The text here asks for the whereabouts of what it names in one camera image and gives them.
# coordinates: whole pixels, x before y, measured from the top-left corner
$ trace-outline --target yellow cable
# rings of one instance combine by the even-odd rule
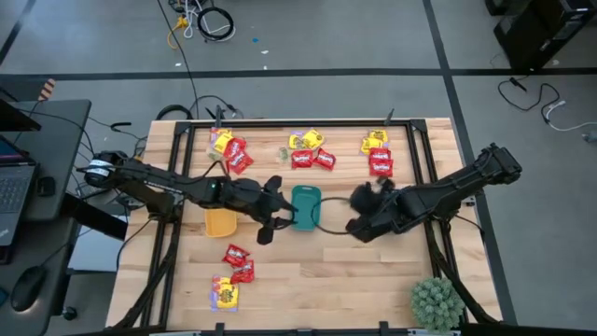
[[[187,28],[188,27],[188,20],[187,18],[180,16],[178,17],[178,22],[176,23],[175,27],[173,29],[170,30],[170,32],[168,32],[168,37],[166,38],[166,40],[168,41],[168,46],[170,46],[170,48],[172,49],[178,49],[177,46],[173,46],[172,42],[170,42],[170,36],[172,36],[172,33],[176,31],[176,29],[182,29],[182,28]]]

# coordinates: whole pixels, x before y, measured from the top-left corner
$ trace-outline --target gray floor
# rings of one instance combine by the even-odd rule
[[[0,37],[8,35],[22,3],[0,4]],[[439,67],[423,0],[216,3],[229,10],[238,33],[229,43],[205,44],[197,36],[184,40],[192,70]],[[431,3],[451,68],[507,67],[492,33],[496,19],[481,0]],[[550,66],[597,66],[596,30],[592,22]],[[168,48],[166,35],[155,2],[38,0],[0,65],[0,76],[184,72],[184,66],[175,65],[182,58]],[[538,110],[521,113],[507,105],[496,90],[505,79],[455,77],[454,82],[474,150],[496,142],[507,146],[524,168],[517,183],[486,190],[518,322],[597,329],[597,268],[591,259],[597,255],[592,243],[597,214],[591,203],[597,190],[592,173],[597,147],[581,139],[582,131],[551,130]],[[542,82],[554,85],[568,103],[554,112],[558,125],[597,120],[597,76],[530,77],[524,82],[527,95],[518,89],[505,92],[521,105],[530,104]],[[195,83],[199,94],[220,95],[254,118],[381,117],[392,107],[395,117],[452,117],[442,77],[203,78]],[[190,105],[192,90],[184,78],[60,80],[52,99],[75,98],[91,99],[93,117],[131,121],[130,131],[145,135],[164,106]],[[201,117],[206,118],[204,111]],[[92,121],[87,129],[96,150],[130,151],[134,144]],[[67,301],[78,306],[81,317],[71,323],[52,321],[49,334],[97,330],[105,319],[111,282],[98,275],[73,282]],[[96,287],[103,294],[86,300],[85,293]]]

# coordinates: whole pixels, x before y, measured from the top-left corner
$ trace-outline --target laptop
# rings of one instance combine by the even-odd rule
[[[12,244],[36,173],[35,161],[0,135],[0,247]]]

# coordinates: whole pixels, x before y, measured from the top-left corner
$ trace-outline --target green succulent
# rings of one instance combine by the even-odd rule
[[[447,333],[458,327],[465,303],[448,279],[428,278],[418,283],[410,297],[410,308],[423,328]]]

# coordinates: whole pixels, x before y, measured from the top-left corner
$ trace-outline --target black desk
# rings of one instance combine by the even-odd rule
[[[35,102],[17,103],[16,107],[31,110]],[[35,112],[69,119],[81,127],[90,112],[90,101],[58,101],[39,104]],[[100,224],[117,227],[126,231],[126,223],[112,218],[96,208],[82,203],[75,197],[65,194],[76,152],[81,140],[81,129],[67,121],[42,115],[32,115],[42,125],[40,132],[23,133],[17,146],[30,152],[31,157],[40,163],[39,176],[52,176],[56,180],[56,194],[52,197],[33,196],[25,210],[25,221],[17,228],[17,235],[12,246],[12,261],[0,265],[0,287],[10,292],[21,273],[43,262],[52,252],[66,243],[70,248],[63,248],[46,264],[48,275],[34,305],[25,312],[12,310],[10,302],[0,307],[0,328],[2,334],[33,336],[45,333],[49,318],[59,315],[65,294],[65,274],[71,249],[76,238],[77,223],[98,229],[97,221],[90,217],[101,218]],[[17,133],[3,133],[13,140]]]

